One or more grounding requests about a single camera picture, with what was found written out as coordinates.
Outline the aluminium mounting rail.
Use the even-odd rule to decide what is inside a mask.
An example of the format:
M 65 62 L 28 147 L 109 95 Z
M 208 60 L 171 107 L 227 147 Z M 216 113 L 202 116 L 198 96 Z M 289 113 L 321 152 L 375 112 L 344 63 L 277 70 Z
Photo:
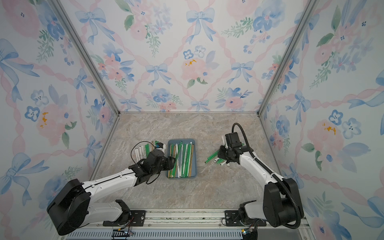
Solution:
M 122 230 L 98 222 L 55 240 L 313 240 L 308 221 L 297 229 L 272 227 L 255 221 L 244 226 L 236 210 L 152 209 L 135 211 L 135 219 Z

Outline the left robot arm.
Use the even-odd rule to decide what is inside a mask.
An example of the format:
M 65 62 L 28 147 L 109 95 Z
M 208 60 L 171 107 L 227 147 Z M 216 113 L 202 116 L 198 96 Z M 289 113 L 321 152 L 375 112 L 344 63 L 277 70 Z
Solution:
M 77 179 L 69 181 L 47 207 L 57 233 L 65 236 L 97 222 L 110 222 L 121 227 L 129 225 L 133 215 L 123 200 L 98 201 L 117 191 L 149 183 L 151 177 L 172 170 L 175 162 L 174 157 L 166 157 L 164 150 L 159 148 L 116 174 L 83 183 Z

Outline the blue plastic storage tray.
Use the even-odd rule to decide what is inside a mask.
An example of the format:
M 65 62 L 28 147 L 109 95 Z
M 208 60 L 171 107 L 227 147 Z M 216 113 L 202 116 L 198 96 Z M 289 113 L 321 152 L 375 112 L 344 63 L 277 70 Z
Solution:
M 175 158 L 173 168 L 166 173 L 168 179 L 191 179 L 198 173 L 196 142 L 193 139 L 168 141 L 167 156 Z

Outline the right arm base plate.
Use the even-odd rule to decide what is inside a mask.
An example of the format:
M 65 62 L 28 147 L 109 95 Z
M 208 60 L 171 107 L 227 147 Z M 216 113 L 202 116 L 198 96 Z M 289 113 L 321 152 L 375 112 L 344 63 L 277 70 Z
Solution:
M 227 227 L 266 227 L 267 222 L 261 219 L 249 218 L 243 210 L 224 211 L 224 220 Z

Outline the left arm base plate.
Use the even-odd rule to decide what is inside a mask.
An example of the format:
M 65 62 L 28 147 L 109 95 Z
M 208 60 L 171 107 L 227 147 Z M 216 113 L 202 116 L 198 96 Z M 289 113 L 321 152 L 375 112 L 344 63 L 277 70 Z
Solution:
M 146 218 L 145 210 L 133 210 L 123 212 L 120 217 L 114 222 L 104 221 L 103 227 L 142 227 Z

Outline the brown paper straw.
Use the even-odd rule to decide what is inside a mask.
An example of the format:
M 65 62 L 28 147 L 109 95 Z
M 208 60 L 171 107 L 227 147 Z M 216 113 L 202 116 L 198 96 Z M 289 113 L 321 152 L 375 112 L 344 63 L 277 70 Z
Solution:
M 191 177 L 191 176 L 192 176 L 193 153 L 194 153 L 194 145 L 191 143 L 191 153 L 190 153 L 190 159 L 189 159 L 189 172 L 188 172 L 188 177 Z

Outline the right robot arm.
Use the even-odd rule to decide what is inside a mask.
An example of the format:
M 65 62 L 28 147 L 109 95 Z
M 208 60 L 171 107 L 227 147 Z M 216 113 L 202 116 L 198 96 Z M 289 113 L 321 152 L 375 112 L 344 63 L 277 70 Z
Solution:
M 264 190 L 261 201 L 240 204 L 240 220 L 245 225 L 261 220 L 272 227 L 297 229 L 304 217 L 299 187 L 292 178 L 285 178 L 261 161 L 246 146 L 232 148 L 220 146 L 218 157 L 226 163 L 237 163 L 246 169 Z

